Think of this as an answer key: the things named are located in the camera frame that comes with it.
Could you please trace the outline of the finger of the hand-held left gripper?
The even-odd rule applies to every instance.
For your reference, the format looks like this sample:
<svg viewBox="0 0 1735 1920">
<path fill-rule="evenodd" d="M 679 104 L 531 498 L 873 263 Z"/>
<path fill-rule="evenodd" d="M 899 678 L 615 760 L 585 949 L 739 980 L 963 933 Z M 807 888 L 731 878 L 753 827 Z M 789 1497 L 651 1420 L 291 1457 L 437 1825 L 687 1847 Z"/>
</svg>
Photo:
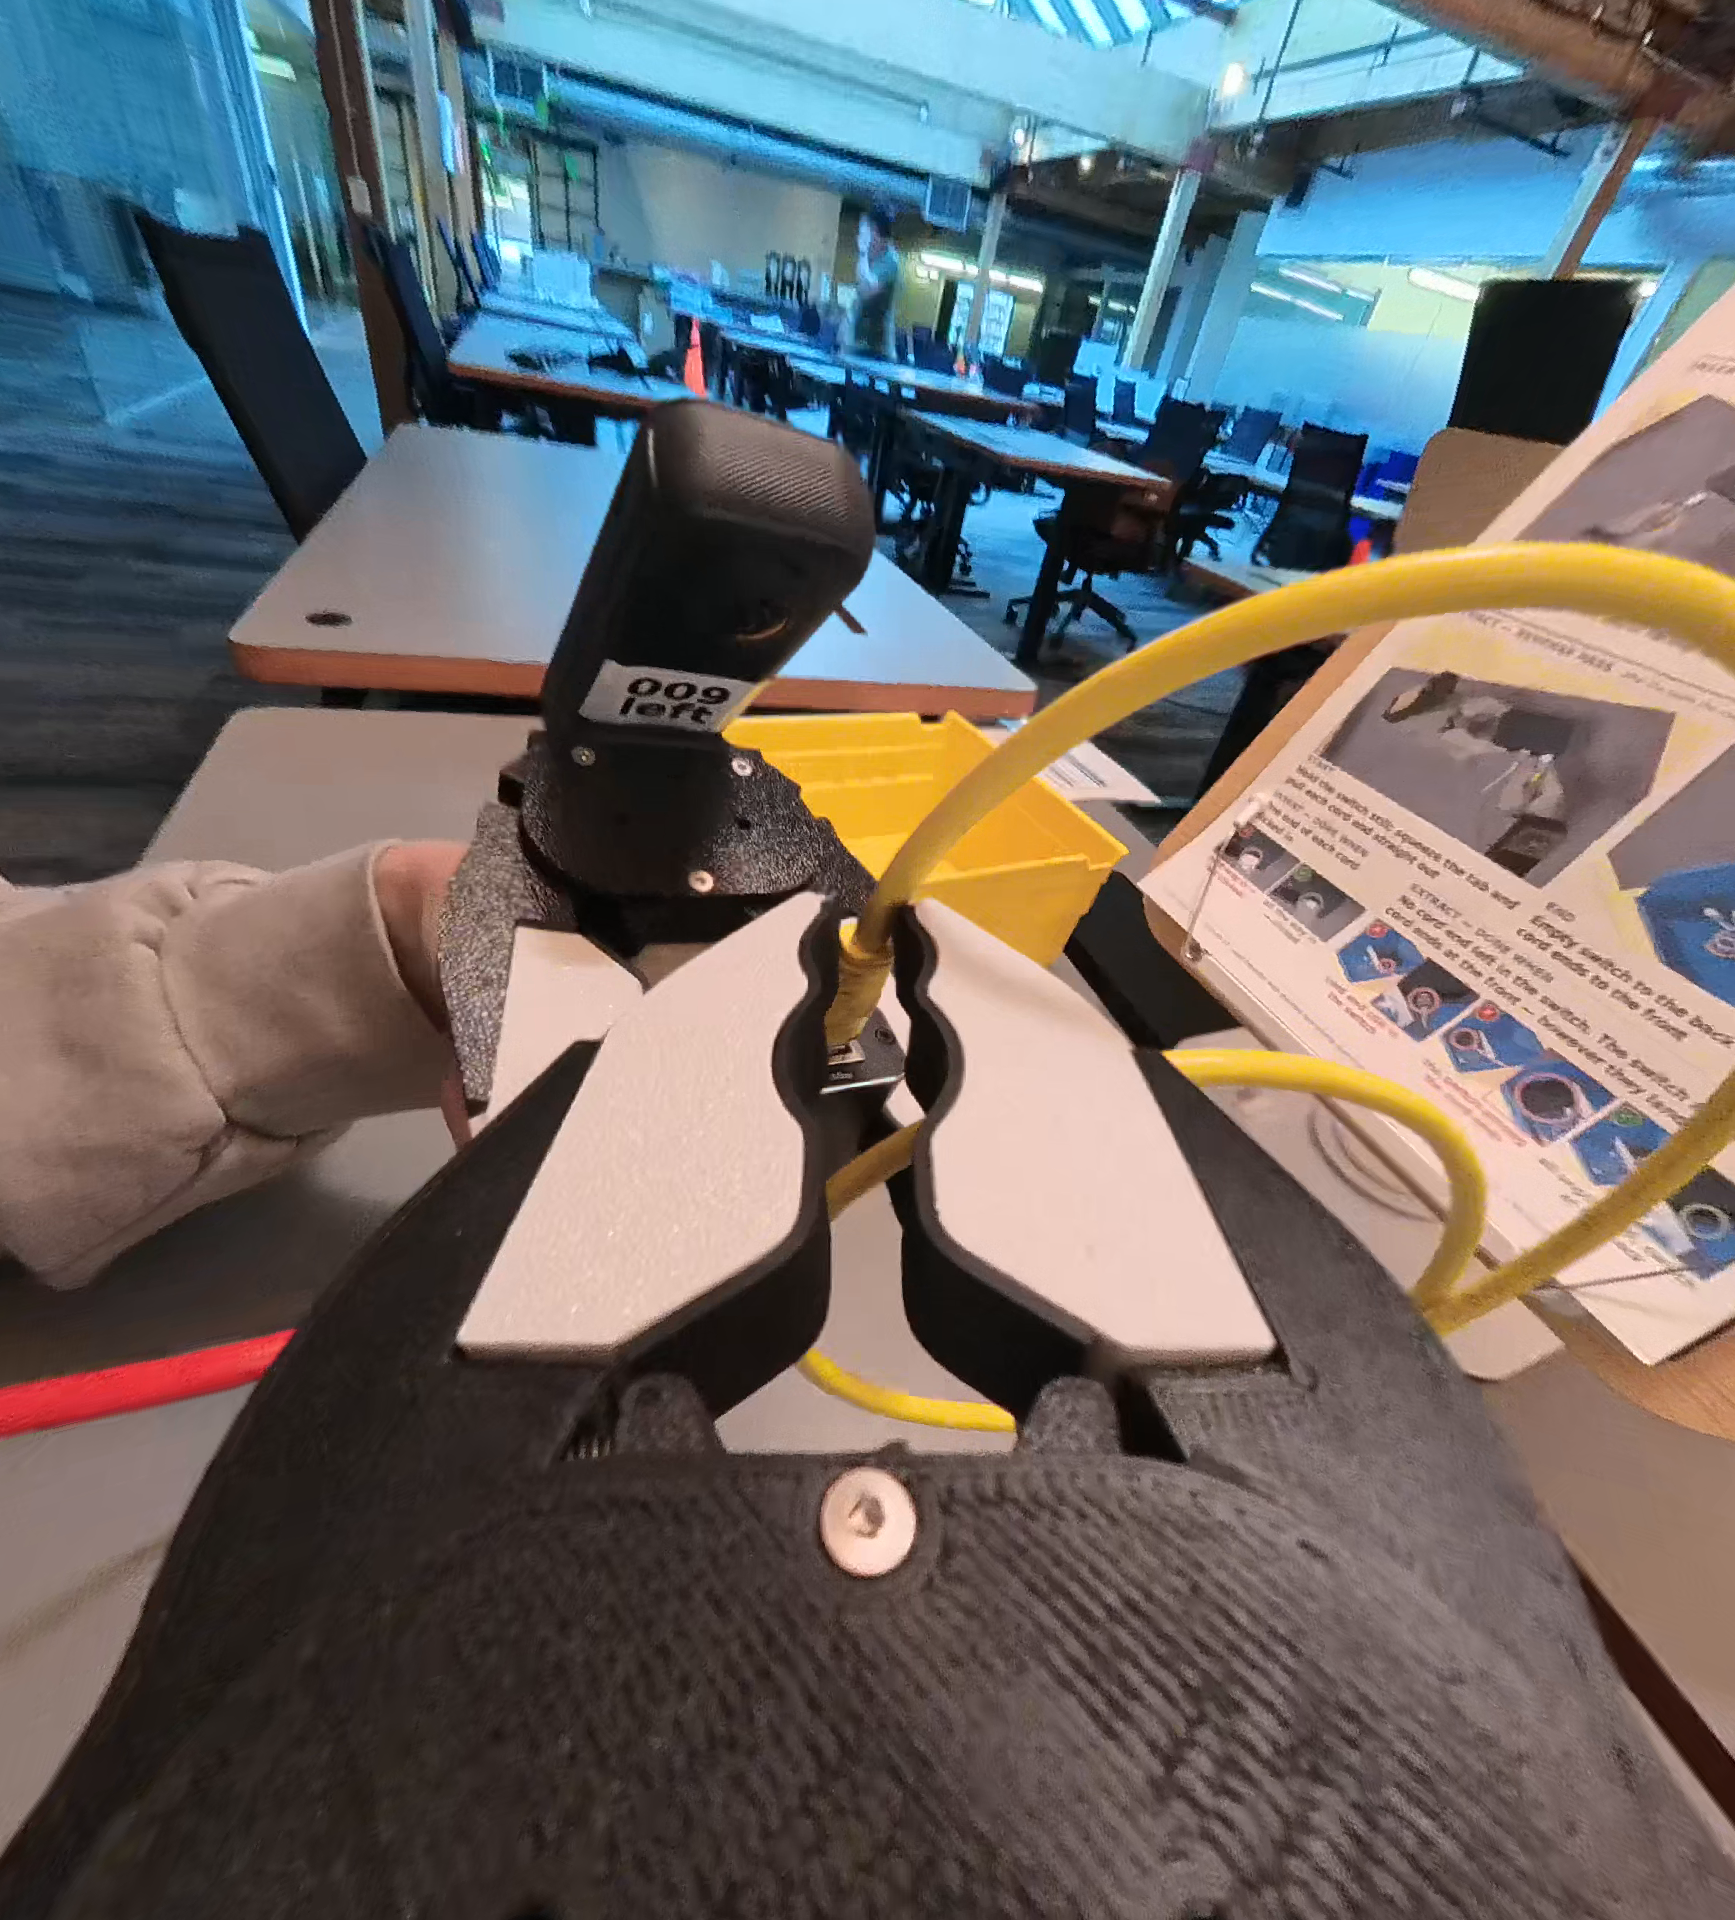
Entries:
<svg viewBox="0 0 1735 1920">
<path fill-rule="evenodd" d="M 493 1065 L 501 1112 L 575 1045 L 605 1038 L 639 1004 L 641 979 L 575 931 L 519 924 Z"/>
</svg>

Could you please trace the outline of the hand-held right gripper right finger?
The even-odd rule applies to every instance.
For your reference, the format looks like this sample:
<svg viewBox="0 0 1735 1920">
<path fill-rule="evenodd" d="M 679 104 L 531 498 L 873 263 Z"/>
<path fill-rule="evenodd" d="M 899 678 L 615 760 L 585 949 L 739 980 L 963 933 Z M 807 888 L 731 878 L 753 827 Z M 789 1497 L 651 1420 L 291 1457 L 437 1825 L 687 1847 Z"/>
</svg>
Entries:
<svg viewBox="0 0 1735 1920">
<path fill-rule="evenodd" d="M 897 996 L 923 1106 L 901 1299 L 927 1356 L 971 1389 L 1277 1359 L 1191 1170 L 1175 1069 L 937 900 L 899 912 Z"/>
</svg>

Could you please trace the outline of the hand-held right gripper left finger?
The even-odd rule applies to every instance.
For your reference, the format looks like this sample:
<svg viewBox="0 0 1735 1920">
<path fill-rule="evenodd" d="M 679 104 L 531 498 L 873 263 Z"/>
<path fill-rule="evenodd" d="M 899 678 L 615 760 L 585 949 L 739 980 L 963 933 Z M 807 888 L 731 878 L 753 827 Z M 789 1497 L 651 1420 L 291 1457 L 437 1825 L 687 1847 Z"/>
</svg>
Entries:
<svg viewBox="0 0 1735 1920">
<path fill-rule="evenodd" d="M 825 900 L 795 895 L 617 1014 L 457 1351 L 649 1362 L 783 1280 L 783 1330 L 735 1335 L 719 1378 L 785 1370 L 825 1318 L 823 1080 Z"/>
</svg>

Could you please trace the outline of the person's left forearm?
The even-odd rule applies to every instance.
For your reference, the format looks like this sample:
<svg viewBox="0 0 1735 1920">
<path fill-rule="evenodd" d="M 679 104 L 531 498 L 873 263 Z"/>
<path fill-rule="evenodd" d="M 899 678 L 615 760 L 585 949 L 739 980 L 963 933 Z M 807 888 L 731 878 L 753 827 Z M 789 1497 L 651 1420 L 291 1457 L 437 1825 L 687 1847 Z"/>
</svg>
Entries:
<svg viewBox="0 0 1735 1920">
<path fill-rule="evenodd" d="M 393 854 L 0 877 L 0 1265 L 87 1284 L 353 1124 L 433 1102 L 447 1045 L 381 907 Z"/>
</svg>

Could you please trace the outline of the person's left hand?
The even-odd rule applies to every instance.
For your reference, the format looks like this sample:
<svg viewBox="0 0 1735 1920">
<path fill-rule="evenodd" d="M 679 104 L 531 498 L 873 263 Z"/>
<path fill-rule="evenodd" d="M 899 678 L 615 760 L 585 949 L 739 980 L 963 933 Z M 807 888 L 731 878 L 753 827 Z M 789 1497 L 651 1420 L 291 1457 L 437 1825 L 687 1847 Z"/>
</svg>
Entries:
<svg viewBox="0 0 1735 1920">
<path fill-rule="evenodd" d="M 433 1035 L 447 1043 L 447 1072 L 439 1082 L 437 1105 L 455 1149 L 471 1143 L 473 1123 L 451 1047 L 453 1031 L 441 979 L 441 923 L 465 854 L 465 842 L 425 839 L 385 847 L 371 867 L 375 916 L 399 979 L 399 994 L 417 1008 Z"/>
</svg>

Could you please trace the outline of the yellow plastic bin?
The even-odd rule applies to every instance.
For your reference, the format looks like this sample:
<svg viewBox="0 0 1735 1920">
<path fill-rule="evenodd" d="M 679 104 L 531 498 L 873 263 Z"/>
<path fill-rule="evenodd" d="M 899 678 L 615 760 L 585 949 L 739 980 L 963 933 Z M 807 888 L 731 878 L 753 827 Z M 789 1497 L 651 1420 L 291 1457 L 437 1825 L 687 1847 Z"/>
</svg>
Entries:
<svg viewBox="0 0 1735 1920">
<path fill-rule="evenodd" d="M 907 834 L 995 743 L 959 715 L 765 715 L 729 743 L 755 753 L 825 818 L 877 881 Z M 1049 968 L 1093 907 L 1125 847 L 1037 780 L 989 810 L 929 872 L 939 900 L 1027 960 Z"/>
</svg>

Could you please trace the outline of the wooden office desk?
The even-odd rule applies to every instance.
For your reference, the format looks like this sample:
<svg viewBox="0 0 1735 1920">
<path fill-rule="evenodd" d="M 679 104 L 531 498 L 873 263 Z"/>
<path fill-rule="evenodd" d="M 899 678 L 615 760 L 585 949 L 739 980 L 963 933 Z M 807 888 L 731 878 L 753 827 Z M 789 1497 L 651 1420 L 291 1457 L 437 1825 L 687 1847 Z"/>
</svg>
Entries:
<svg viewBox="0 0 1735 1920">
<path fill-rule="evenodd" d="M 621 464 L 617 451 L 401 426 L 233 624 L 237 672 L 533 704 Z M 877 556 L 755 706 L 999 722 L 1035 702 L 1021 671 Z"/>
</svg>

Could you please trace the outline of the black office chair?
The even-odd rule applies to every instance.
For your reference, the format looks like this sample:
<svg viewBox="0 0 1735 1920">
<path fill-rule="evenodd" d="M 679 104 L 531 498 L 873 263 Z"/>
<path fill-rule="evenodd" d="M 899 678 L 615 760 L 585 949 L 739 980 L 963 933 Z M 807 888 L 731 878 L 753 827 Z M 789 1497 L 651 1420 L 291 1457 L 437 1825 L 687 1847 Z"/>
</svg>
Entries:
<svg viewBox="0 0 1735 1920">
<path fill-rule="evenodd" d="M 165 308 L 297 543 L 363 471 L 367 453 L 257 229 L 193 232 L 135 206 Z"/>
</svg>

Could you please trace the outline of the printed instruction sheet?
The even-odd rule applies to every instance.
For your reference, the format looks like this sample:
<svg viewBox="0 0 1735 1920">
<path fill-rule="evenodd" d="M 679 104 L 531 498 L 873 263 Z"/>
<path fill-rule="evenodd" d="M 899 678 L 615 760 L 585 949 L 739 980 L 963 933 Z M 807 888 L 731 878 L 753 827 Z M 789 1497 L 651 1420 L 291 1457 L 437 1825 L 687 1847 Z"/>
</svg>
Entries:
<svg viewBox="0 0 1735 1920">
<path fill-rule="evenodd" d="M 1735 583 L 1735 287 L 1484 539 Z M 1735 672 L 1580 613 L 1396 624 L 1143 893 L 1275 1043 L 1440 1106 L 1516 1256 L 1735 1069 Z"/>
</svg>

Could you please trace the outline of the wooden clipboard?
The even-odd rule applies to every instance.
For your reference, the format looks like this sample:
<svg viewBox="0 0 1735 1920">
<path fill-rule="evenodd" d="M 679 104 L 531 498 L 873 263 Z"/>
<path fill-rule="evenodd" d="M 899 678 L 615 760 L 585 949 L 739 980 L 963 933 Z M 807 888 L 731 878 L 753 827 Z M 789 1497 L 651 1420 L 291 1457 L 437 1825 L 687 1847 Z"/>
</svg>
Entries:
<svg viewBox="0 0 1735 1920">
<path fill-rule="evenodd" d="M 1418 555 L 1476 541 L 1556 457 L 1554 445 L 1460 429 L 1430 437 L 1400 517 L 1396 549 Z M 1345 684 L 1381 636 L 1381 626 L 1367 626 L 1337 641 L 1311 680 L 1269 709 L 1261 732 L 1239 748 L 1223 748 L 1217 754 L 1217 778 L 1163 840 L 1161 854 L 1189 847 L 1215 828 L 1225 808 L 1261 791 L 1273 757 Z M 1466 1374 L 1480 1383 L 1510 1381 L 1544 1359 L 1566 1354 L 1630 1407 L 1676 1428 L 1735 1442 L 1735 1327 L 1686 1356 L 1642 1367 L 1574 1308 L 1520 1302 L 1454 1332 L 1450 1351 Z"/>
</svg>

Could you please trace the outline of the black monitor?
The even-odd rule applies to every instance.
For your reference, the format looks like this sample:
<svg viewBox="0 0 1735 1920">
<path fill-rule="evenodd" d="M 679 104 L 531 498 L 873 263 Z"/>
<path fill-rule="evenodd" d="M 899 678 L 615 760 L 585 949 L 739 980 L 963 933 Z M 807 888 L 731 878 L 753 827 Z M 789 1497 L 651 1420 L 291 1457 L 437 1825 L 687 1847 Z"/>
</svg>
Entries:
<svg viewBox="0 0 1735 1920">
<path fill-rule="evenodd" d="M 1632 322 L 1624 278 L 1504 278 L 1472 304 L 1446 426 L 1564 447 L 1592 421 Z"/>
</svg>

